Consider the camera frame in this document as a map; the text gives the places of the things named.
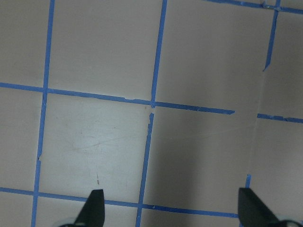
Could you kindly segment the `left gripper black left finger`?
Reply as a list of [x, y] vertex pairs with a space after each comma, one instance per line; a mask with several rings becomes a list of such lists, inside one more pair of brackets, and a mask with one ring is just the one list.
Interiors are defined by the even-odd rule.
[[92, 190], [80, 213], [75, 219], [74, 227], [103, 227], [105, 223], [105, 200], [102, 189]]

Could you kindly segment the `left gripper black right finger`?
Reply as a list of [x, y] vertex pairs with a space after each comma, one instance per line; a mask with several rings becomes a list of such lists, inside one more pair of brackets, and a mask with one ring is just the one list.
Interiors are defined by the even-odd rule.
[[243, 227], [272, 227], [280, 222], [250, 188], [238, 190], [238, 217]]

